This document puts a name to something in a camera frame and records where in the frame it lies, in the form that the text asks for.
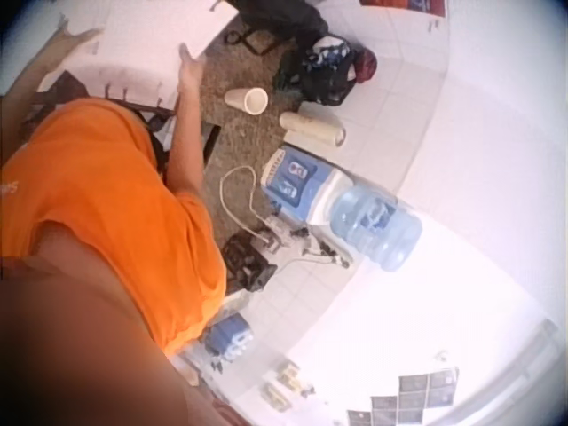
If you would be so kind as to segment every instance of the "skin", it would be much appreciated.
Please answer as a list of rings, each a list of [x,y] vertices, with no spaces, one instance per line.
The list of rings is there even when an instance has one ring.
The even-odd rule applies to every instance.
[[[40,82],[98,34],[70,35],[64,24],[22,71],[2,99],[3,165],[20,147],[21,124]],[[167,182],[173,193],[199,194],[204,62],[193,60],[184,45],[180,55],[179,109]],[[45,419],[57,424],[227,424],[154,344],[107,261],[64,225],[44,224],[32,256],[16,263],[3,259],[2,273],[0,347],[10,348],[12,355],[6,365],[14,397],[35,401],[36,410],[27,413],[39,409],[43,424]],[[89,397],[81,398],[86,391]],[[94,409],[91,402],[99,397],[114,402]]]

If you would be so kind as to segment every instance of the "hand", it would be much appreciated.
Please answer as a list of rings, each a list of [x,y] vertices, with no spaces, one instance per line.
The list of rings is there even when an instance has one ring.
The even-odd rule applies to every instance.
[[[179,68],[177,91],[180,94],[199,94],[203,68],[205,68],[205,56],[201,55],[197,60],[193,59],[185,43],[179,45],[179,56],[181,57],[181,67]]]
[[[63,59],[80,44],[86,43],[102,33],[101,29],[90,29],[81,34],[70,35],[67,32],[67,24],[68,20],[65,20],[35,56],[33,64],[36,64],[45,73],[54,71],[63,62]]]

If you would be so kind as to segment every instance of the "gray tile pattern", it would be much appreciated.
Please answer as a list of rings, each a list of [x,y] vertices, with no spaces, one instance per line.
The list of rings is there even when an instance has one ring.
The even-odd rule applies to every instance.
[[[445,388],[430,389],[428,392],[427,408],[451,406],[454,403],[455,385]]]
[[[396,410],[398,397],[371,397],[374,410]]]
[[[415,410],[424,409],[426,401],[426,392],[409,392],[401,393],[398,395],[398,409],[399,410]]]
[[[426,391],[428,375],[403,375],[398,378],[399,392]]]
[[[398,412],[398,424],[422,424],[424,410],[401,410]]]
[[[460,370],[457,368],[437,371],[429,375],[429,389],[444,388],[458,383]]]
[[[371,397],[372,412],[348,411],[350,426],[422,424],[424,409],[451,406],[457,387],[458,368],[427,375],[402,375],[398,396]]]
[[[395,426],[396,424],[396,411],[373,410],[373,426]]]
[[[368,411],[348,411],[349,426],[372,426],[371,413]]]

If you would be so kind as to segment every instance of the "bag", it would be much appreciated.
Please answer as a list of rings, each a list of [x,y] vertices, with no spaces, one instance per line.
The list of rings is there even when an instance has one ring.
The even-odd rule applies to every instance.
[[[270,31],[288,40],[295,38],[298,46],[308,48],[328,31],[320,12],[304,0],[228,0],[253,29]]]
[[[303,100],[332,107],[343,103],[356,82],[348,75],[357,53],[341,37],[325,38],[341,44],[284,53],[272,81],[276,91],[299,92]]]

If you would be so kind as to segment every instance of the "poster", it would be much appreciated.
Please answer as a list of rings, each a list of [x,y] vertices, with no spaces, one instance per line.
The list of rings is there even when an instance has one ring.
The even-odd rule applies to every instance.
[[[359,0],[363,6],[394,7],[408,9],[437,15],[446,16],[446,0]]]

